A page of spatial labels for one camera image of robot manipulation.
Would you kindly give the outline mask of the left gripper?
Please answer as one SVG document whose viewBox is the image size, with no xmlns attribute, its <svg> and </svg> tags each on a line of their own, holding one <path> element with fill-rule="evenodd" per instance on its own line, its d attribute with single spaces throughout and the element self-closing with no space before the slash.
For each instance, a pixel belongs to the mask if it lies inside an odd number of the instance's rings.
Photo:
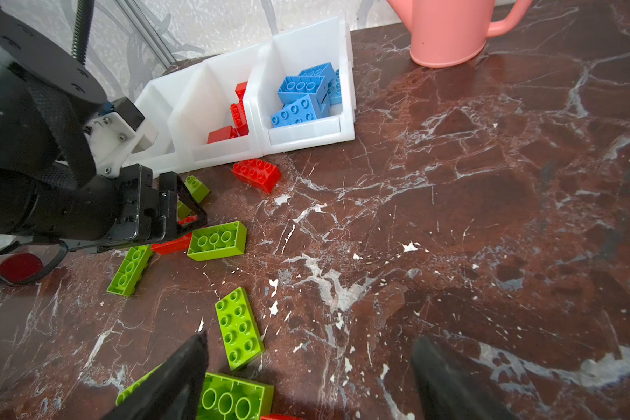
<svg viewBox="0 0 630 420">
<path fill-rule="evenodd" d="M 179 224 L 177 206 L 187 206 L 197 219 Z M 206 211 L 177 173 L 168 171 L 153 186 L 152 169 L 133 164 L 117 178 L 94 177 L 86 187 L 60 202 L 57 236 L 70 250 L 110 249 L 168 241 L 208 223 Z"/>
</svg>

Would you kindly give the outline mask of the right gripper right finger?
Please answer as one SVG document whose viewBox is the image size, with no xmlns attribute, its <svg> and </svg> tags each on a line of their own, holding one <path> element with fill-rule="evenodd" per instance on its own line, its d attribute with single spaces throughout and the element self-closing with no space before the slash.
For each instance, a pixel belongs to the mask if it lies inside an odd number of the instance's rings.
<svg viewBox="0 0 630 420">
<path fill-rule="evenodd" d="M 516 416 L 457 359 L 426 336 L 416 338 L 411 367 L 426 419 L 514 419 Z"/>
</svg>

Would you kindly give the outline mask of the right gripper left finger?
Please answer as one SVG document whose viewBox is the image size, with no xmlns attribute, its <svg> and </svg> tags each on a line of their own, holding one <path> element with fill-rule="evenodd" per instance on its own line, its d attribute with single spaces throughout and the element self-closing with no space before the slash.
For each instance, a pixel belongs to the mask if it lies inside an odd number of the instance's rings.
<svg viewBox="0 0 630 420">
<path fill-rule="evenodd" d="M 208 370 L 208 336 L 194 334 L 119 406 L 112 419 L 194 419 Z"/>
</svg>

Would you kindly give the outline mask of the green brick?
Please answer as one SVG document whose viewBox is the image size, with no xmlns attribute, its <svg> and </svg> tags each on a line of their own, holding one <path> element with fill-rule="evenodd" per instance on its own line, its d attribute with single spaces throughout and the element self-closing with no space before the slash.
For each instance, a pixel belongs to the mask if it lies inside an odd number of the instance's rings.
<svg viewBox="0 0 630 420">
<path fill-rule="evenodd" d="M 245 367 L 265 352 L 248 294 L 243 287 L 219 300 L 215 311 L 232 371 Z"/>
<path fill-rule="evenodd" d="M 206 373 L 197 419 L 259 420 L 271 413 L 275 387 Z"/>
<path fill-rule="evenodd" d="M 115 405 L 119 406 L 121 403 L 123 403 L 131 394 L 134 393 L 134 391 L 139 388 L 152 374 L 154 371 L 156 371 L 158 368 L 160 367 L 160 365 L 157 365 L 157 367 L 155 367 L 155 369 L 152 369 L 150 372 L 148 372 L 147 374 L 145 374 L 143 377 L 141 377 L 139 380 L 137 380 L 136 382 L 134 382 L 133 384 L 131 384 L 131 386 L 129 386 L 128 388 L 126 388 L 125 390 L 121 391 L 118 396 L 117 399 L 115 399 Z"/>
<path fill-rule="evenodd" d="M 153 251 L 149 245 L 130 248 L 107 292 L 130 297 L 135 292 L 152 255 Z"/>
<path fill-rule="evenodd" d="M 209 188 L 194 176 L 188 176 L 185 180 L 185 184 L 187 190 L 197 203 L 201 203 L 201 201 L 203 201 L 208 196 L 208 194 L 210 194 Z M 188 215 L 190 215 L 192 210 L 182 201 L 179 201 L 177 212 L 178 218 L 180 220 L 184 220 L 185 218 L 187 218 Z"/>
</svg>

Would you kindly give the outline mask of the green brick bottom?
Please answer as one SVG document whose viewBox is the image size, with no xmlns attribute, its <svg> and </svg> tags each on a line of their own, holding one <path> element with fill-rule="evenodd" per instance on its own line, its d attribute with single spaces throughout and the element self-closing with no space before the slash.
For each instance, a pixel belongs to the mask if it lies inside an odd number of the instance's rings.
<svg viewBox="0 0 630 420">
<path fill-rule="evenodd" d="M 157 365 L 157 367 L 155 367 L 155 369 L 152 369 L 150 372 L 148 372 L 147 374 L 145 374 L 143 377 L 141 377 L 139 380 L 137 380 L 136 382 L 134 382 L 133 384 L 131 384 L 131 386 L 129 386 L 128 388 L 126 388 L 125 390 L 121 391 L 118 396 L 117 399 L 115 399 L 115 405 L 119 406 L 121 403 L 123 403 L 131 394 L 134 393 L 134 391 L 139 388 L 152 374 L 154 371 L 156 371 L 158 368 L 160 367 L 160 365 Z"/>
</svg>

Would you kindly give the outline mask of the green brick studs-down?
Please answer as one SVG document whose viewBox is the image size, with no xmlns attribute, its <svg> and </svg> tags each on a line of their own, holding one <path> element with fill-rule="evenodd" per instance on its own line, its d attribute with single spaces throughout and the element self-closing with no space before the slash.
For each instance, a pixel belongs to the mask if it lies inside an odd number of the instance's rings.
<svg viewBox="0 0 630 420">
<path fill-rule="evenodd" d="M 196 262 L 243 255 L 247 228 L 241 222 L 229 222 L 194 230 L 187 256 Z"/>
</svg>

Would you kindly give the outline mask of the blue brick bottom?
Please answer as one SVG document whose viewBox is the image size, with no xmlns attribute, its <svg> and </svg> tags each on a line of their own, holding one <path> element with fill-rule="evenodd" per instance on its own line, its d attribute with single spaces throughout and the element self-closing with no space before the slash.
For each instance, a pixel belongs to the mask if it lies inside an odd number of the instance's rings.
<svg viewBox="0 0 630 420">
<path fill-rule="evenodd" d="M 330 103 L 327 96 L 323 103 L 318 103 L 314 94 L 306 94 L 276 112 L 271 117 L 271 123 L 274 128 L 309 123 L 328 117 L 329 108 Z"/>
</svg>

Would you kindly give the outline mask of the blue brick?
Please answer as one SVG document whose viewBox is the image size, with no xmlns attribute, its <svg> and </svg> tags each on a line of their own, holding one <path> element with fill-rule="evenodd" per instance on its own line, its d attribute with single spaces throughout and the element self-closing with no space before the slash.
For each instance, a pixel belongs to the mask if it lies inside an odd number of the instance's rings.
<svg viewBox="0 0 630 420">
<path fill-rule="evenodd" d="M 332 63 L 327 62 L 312 68 L 306 68 L 299 73 L 299 76 L 322 76 L 325 84 L 329 84 L 335 78 L 335 71 Z"/>
<path fill-rule="evenodd" d="M 342 103 L 341 99 L 341 77 L 339 70 L 334 73 L 334 78 L 328 84 L 327 97 L 331 105 Z"/>
<path fill-rule="evenodd" d="M 314 94 L 306 94 L 276 112 L 271 117 L 271 123 L 274 128 L 309 123 L 328 117 L 329 108 L 330 103 L 327 96 L 323 103 L 318 103 Z"/>
<path fill-rule="evenodd" d="M 283 104 L 289 104 L 311 94 L 315 95 L 318 103 L 323 103 L 327 88 L 324 76 L 287 76 L 278 89 L 278 97 Z"/>
</svg>

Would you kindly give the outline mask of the red tall brick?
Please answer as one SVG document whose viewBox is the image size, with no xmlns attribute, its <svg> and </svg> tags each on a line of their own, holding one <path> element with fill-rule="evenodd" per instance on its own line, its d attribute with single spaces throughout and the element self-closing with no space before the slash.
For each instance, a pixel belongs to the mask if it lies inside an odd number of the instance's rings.
<svg viewBox="0 0 630 420">
<path fill-rule="evenodd" d="M 211 145 L 212 143 L 214 144 L 238 137 L 239 134 L 237 129 L 234 126 L 229 125 L 221 129 L 216 129 L 215 131 L 210 131 L 210 133 L 208 133 L 208 144 Z"/>
</svg>

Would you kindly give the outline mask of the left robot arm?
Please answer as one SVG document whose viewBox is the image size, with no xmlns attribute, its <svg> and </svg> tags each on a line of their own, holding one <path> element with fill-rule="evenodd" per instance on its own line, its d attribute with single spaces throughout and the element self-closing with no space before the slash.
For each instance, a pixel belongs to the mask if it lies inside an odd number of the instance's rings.
<svg viewBox="0 0 630 420">
<path fill-rule="evenodd" d="M 85 66 L 94 3 L 77 6 L 65 51 L 0 5 L 0 235 L 13 248 L 105 252 L 174 241 L 207 213 L 172 171 L 129 159 L 155 126 L 109 101 Z"/>
</svg>

